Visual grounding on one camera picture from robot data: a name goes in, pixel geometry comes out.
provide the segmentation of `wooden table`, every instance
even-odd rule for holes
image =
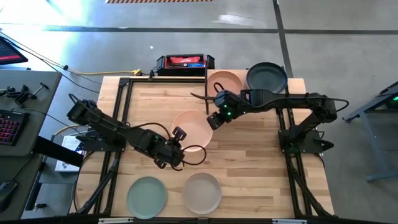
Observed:
[[[209,70],[209,75],[217,70]],[[230,70],[242,80],[247,70]],[[112,115],[120,77],[104,77],[98,98],[98,108]],[[289,79],[291,93],[305,93],[304,80]],[[130,102],[127,121],[131,125],[158,122],[170,128],[174,118],[185,110],[205,113],[205,102],[190,95],[204,95],[201,83],[136,83]],[[216,107],[210,105],[210,113]],[[310,110],[294,110],[298,124]],[[158,133],[157,126],[148,126]],[[222,186],[223,198],[219,207],[206,217],[218,218],[293,218],[292,199],[284,156],[280,152],[277,132],[280,129],[274,110],[247,114],[213,133],[206,147],[207,159],[199,166],[186,166],[176,172],[169,166],[159,169],[152,159],[127,146],[122,155],[114,193],[112,216],[131,216],[126,206],[126,196],[132,183],[140,177],[153,176],[167,188],[167,204],[158,217],[198,217],[183,202],[182,189],[193,174],[206,172],[215,176]],[[85,162],[77,184],[76,202],[81,207],[98,185],[104,154],[94,153]],[[186,161],[199,161],[202,152],[188,152]],[[324,208],[333,213],[325,171],[320,158],[304,154],[303,163],[307,184]],[[104,208],[107,189],[103,197]],[[300,208],[304,211],[303,198],[297,192]]]

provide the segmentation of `light green plate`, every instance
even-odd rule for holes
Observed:
[[[167,191],[154,177],[136,180],[127,193],[127,207],[137,218],[148,219],[158,215],[166,206]]]

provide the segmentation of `keyboard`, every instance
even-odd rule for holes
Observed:
[[[0,110],[0,145],[15,146],[29,113]]]

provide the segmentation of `desk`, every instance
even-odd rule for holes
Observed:
[[[26,107],[44,113],[47,113],[50,108],[52,98],[57,90],[60,79],[61,74],[58,72],[0,70],[0,88],[2,89],[7,86],[12,86],[16,91],[19,91],[22,88],[22,84],[25,84],[31,91],[35,91],[40,86],[40,82],[46,84],[50,90],[42,90],[37,94],[36,100],[27,100],[24,103]],[[0,109],[11,110],[15,107],[17,107],[17,105],[14,103],[14,99],[6,98],[5,96],[0,97]],[[33,149],[36,137],[39,135],[43,125],[45,119],[44,115],[33,111],[26,112],[30,113],[29,122],[22,132],[16,146],[12,148],[13,150],[18,150],[20,147],[29,147]],[[0,146],[0,150],[8,150],[9,148],[9,146]],[[16,180],[19,186],[14,192],[8,209],[0,213],[0,220],[18,220],[21,218],[30,190],[37,176],[37,171],[43,160],[43,155],[35,154],[33,156],[34,158],[17,177]],[[30,156],[0,157],[0,182],[12,179],[29,159]]]
[[[233,72],[245,76],[247,71]],[[119,77],[104,77],[98,108],[106,114],[113,113],[118,83]],[[289,79],[289,87],[291,93],[305,93],[303,79]],[[190,95],[190,92],[204,95],[202,83],[136,83],[132,91],[127,119],[132,126],[158,122],[170,128],[174,118],[185,110],[205,112],[205,102]],[[216,108],[211,103],[210,113],[213,111],[216,111]],[[306,118],[309,112],[294,110],[296,123]],[[157,126],[148,128],[164,133]],[[167,204],[158,217],[197,217],[198,215],[184,205],[182,189],[191,175],[207,172],[220,182],[223,198],[219,207],[205,215],[206,217],[293,218],[287,169],[277,137],[279,129],[274,110],[242,116],[214,131],[213,139],[206,147],[208,155],[203,164],[186,166],[181,172],[175,172],[170,167],[159,169],[152,159],[139,154],[131,146],[126,147],[119,167],[111,215],[131,216],[126,206],[127,191],[135,180],[149,175],[161,180],[167,188]],[[81,170],[76,193],[79,207],[98,185],[103,156],[103,153],[94,153]],[[198,161],[202,156],[202,152],[189,152],[186,153],[185,159]],[[321,160],[314,155],[304,154],[303,163],[309,189],[324,208],[333,213]],[[298,191],[297,194],[300,207],[304,211],[302,193]],[[101,211],[106,197],[107,193],[104,194]]]

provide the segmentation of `workbench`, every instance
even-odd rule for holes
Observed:
[[[209,70],[208,76],[217,71],[219,70]],[[237,74],[244,83],[247,70],[229,71]],[[104,77],[99,94],[98,108],[110,116],[113,113],[120,78]],[[288,86],[290,93],[306,92],[304,80],[301,78],[290,78]],[[206,113],[205,101],[193,97],[190,92],[204,95],[204,83],[135,83],[127,121],[131,126],[158,122],[170,129],[174,118],[183,111],[199,110]],[[119,109],[119,120],[123,113],[123,104]],[[210,103],[209,113],[214,111],[216,107]],[[303,109],[294,109],[293,112],[296,124],[310,114],[310,110]],[[158,126],[147,128],[165,136],[164,130]],[[167,188],[167,204],[158,217],[199,217],[185,206],[182,189],[191,175],[206,172],[220,182],[223,198],[214,212],[203,217],[294,218],[285,157],[280,151],[277,136],[279,129],[275,110],[242,116],[214,131],[213,138],[206,147],[207,158],[203,164],[185,166],[181,172],[172,170],[170,166],[159,169],[152,159],[127,145],[118,170],[111,216],[131,217],[126,205],[130,186],[138,178],[152,176],[162,181]],[[103,152],[95,152],[81,169],[76,190],[79,208],[98,186],[103,157]],[[195,162],[202,157],[201,151],[187,152],[185,160]],[[322,161],[313,154],[303,154],[302,159],[308,188],[325,210],[333,213]],[[303,211],[303,195],[298,185],[296,188]],[[107,195],[108,188],[105,188],[100,212],[103,211]]]

